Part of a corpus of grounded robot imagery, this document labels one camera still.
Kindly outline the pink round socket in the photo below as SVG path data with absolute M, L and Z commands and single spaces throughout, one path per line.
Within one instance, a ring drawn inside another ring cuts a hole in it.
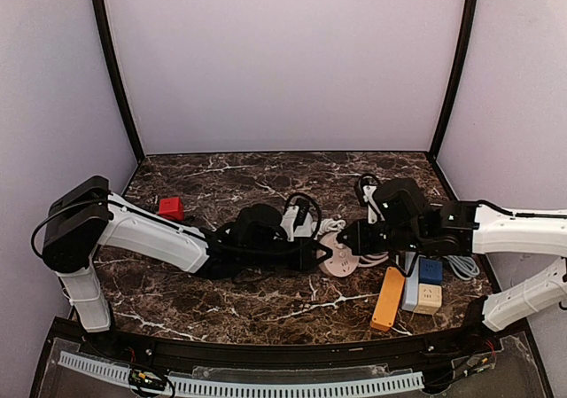
M 358 267 L 359 257 L 351 249 L 337 242 L 337 233 L 332 232 L 320 239 L 320 244 L 332 251 L 332 256 L 319 264 L 319 269 L 330 277 L 347 277 Z

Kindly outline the red cube socket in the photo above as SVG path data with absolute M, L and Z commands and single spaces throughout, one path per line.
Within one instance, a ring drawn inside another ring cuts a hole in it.
M 158 215 L 171 221 L 183 221 L 184 209 L 182 200 L 179 197 L 161 199 L 159 201 Z

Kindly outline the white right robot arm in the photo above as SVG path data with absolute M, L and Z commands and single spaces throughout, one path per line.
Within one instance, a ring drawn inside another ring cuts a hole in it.
M 467 324 L 499 332 L 566 299 L 566 212 L 513 209 L 485 199 L 432 205 L 415 180 L 355 187 L 364 219 L 346 226 L 338 243 L 357 256 L 410 252 L 420 256 L 538 255 L 547 267 L 523 282 L 474 300 Z

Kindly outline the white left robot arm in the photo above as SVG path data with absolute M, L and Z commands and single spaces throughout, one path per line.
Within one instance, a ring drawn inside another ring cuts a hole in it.
M 93 266 L 101 247 L 141 254 L 207 279 L 261 267 L 304 272 L 333 255 L 318 239 L 321 227 L 322 210 L 301 192 L 293 193 L 282 211 L 254 204 L 208 230 L 143 210 L 111 192 L 106 178 L 92 176 L 51 204 L 33 231 L 44 234 L 43 245 L 32 250 L 60 279 L 84 331 L 101 333 L 113 327 Z

